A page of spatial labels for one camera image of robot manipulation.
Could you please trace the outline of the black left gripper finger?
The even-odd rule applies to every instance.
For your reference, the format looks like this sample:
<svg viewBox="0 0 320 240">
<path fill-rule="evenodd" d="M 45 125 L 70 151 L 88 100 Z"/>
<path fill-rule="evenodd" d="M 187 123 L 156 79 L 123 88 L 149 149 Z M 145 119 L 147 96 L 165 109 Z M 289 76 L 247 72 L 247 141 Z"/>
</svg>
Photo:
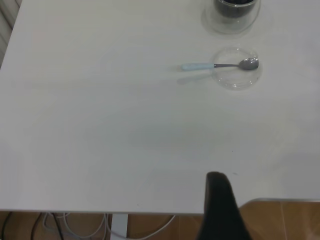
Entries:
<svg viewBox="0 0 320 240">
<path fill-rule="evenodd" d="M 204 215 L 198 240 L 250 240 L 231 183 L 221 172 L 206 175 Z"/>
</svg>

